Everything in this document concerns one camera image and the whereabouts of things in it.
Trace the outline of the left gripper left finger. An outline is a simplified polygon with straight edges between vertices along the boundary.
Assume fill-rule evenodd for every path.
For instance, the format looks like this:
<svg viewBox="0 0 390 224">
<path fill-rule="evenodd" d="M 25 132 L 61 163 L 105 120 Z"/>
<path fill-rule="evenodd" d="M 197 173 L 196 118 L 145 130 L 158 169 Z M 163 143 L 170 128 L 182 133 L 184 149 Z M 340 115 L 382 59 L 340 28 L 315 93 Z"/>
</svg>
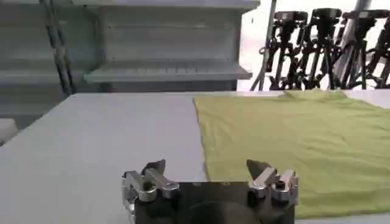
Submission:
<svg viewBox="0 0 390 224">
<path fill-rule="evenodd" d="M 122 204 L 129 213 L 135 213 L 135 202 L 151 203 L 158 193 L 165 199 L 173 199 L 180 190 L 178 182 L 164 176 L 166 160 L 148 162 L 141 172 L 125 171 L 122 175 Z"/>
</svg>

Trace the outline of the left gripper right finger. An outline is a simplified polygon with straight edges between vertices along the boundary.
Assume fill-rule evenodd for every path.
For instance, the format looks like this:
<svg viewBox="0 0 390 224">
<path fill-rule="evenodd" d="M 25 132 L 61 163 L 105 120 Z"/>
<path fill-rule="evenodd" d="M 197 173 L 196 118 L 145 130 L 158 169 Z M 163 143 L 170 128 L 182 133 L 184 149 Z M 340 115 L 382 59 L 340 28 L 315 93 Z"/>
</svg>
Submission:
<svg viewBox="0 0 390 224">
<path fill-rule="evenodd" d="M 297 205 L 299 202 L 299 177 L 286 169 L 280 174 L 276 167 L 261 161 L 248 159 L 246 166 L 252 177 L 248 187 L 256 198 L 270 197 L 282 205 Z"/>
</svg>

